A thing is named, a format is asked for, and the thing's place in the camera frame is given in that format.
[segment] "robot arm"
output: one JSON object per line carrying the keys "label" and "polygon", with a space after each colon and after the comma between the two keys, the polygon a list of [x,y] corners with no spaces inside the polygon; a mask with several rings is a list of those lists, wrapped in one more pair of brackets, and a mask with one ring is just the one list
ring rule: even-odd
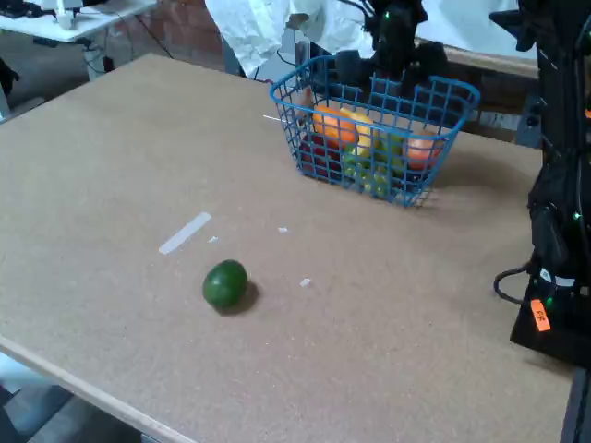
{"label": "robot arm", "polygon": [[[447,59],[442,45],[415,45],[416,25],[428,19],[420,0],[341,1],[364,12],[365,28],[373,37],[376,53],[357,73],[367,76],[377,70],[402,77],[403,89],[405,82],[414,87],[421,78],[444,75]],[[523,301],[504,297],[521,305],[512,341],[591,368],[591,248],[586,222],[591,221],[591,139],[585,118],[584,63],[591,54],[591,0],[519,0],[518,10],[490,18],[516,37],[518,50],[537,45],[537,110],[543,139],[543,165],[528,198],[534,251],[525,266],[500,274],[495,289],[507,275],[527,271],[530,281]],[[344,66],[350,69],[350,62]],[[353,81],[363,83],[360,78]],[[532,301],[542,305],[550,330],[537,328]]]}

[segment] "table edge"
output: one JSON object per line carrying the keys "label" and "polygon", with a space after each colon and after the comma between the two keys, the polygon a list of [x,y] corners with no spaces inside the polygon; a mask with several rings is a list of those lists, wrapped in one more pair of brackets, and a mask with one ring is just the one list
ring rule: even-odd
{"label": "table edge", "polygon": [[82,379],[44,360],[39,355],[28,351],[26,348],[3,336],[0,336],[0,352],[14,358],[30,369],[44,376],[48,376],[62,388],[69,390],[82,400],[109,413],[124,423],[132,425],[149,437],[156,438],[162,441],[162,443],[197,443],[196,440],[185,437],[174,431],[171,427],[157,422],[145,413],[86,383]]}
{"label": "table edge", "polygon": [[128,14],[125,14],[125,15],[115,14],[114,20],[109,21],[108,23],[102,23],[100,26],[97,26],[92,29],[84,30],[82,32],[76,33],[72,36],[65,37],[65,38],[61,38],[60,36],[50,35],[47,32],[35,32],[35,33],[26,32],[23,29],[19,29],[18,26],[7,26],[6,23],[11,24],[11,22],[7,22],[7,21],[3,22],[3,24],[0,24],[0,30],[9,30],[11,32],[18,32],[19,34],[30,35],[31,37],[52,40],[54,42],[72,43],[72,42],[75,42],[77,39],[81,39],[83,37],[88,37],[89,35],[92,35],[95,32],[99,32],[100,30],[103,30],[104,28],[108,28],[120,21],[124,21],[123,19],[125,19],[125,18],[138,16],[139,14],[143,14],[144,12],[148,11],[149,9],[155,8],[157,6],[158,6],[158,1],[151,0],[149,3],[142,5],[138,9],[134,9],[133,11],[130,11]]}

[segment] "orange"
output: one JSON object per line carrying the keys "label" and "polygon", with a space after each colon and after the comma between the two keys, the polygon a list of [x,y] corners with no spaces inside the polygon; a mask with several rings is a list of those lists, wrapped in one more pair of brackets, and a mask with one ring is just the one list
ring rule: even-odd
{"label": "orange", "polygon": [[319,104],[316,106],[313,115],[314,132],[326,136],[328,139],[339,142],[341,147],[349,143],[357,143],[357,130],[355,123],[342,120],[341,118],[348,118],[347,115],[341,111],[331,109],[328,106]]}

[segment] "blue wire basket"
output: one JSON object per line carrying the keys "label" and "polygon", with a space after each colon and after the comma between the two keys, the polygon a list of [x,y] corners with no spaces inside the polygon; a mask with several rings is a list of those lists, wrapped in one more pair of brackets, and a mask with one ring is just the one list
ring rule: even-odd
{"label": "blue wire basket", "polygon": [[367,92],[340,83],[334,56],[275,83],[270,95],[300,173],[404,206],[423,201],[480,93],[441,77],[404,88],[375,76]]}

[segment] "table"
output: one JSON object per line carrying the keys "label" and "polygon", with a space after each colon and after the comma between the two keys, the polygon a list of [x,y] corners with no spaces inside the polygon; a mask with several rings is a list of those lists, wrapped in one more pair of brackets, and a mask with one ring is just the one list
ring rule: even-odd
{"label": "table", "polygon": [[[118,21],[139,15],[157,5],[157,0],[109,0],[104,5],[83,7],[71,30],[62,29],[53,16],[34,19],[0,16],[0,30],[12,30],[56,42],[74,43],[84,37],[92,40],[101,30],[106,30]],[[103,71],[102,48],[98,45],[85,48],[83,53],[90,79],[97,78]],[[8,115],[6,97],[0,90],[0,122]]]}
{"label": "table", "polygon": [[503,74],[537,79],[537,60],[504,55],[481,54],[463,49],[445,46],[448,59],[454,63],[465,66],[490,69]]}
{"label": "table", "polygon": [[1,126],[0,351],[163,442],[559,441],[571,372],[492,292],[539,153],[460,134],[405,210],[298,174],[267,91],[150,55]]}

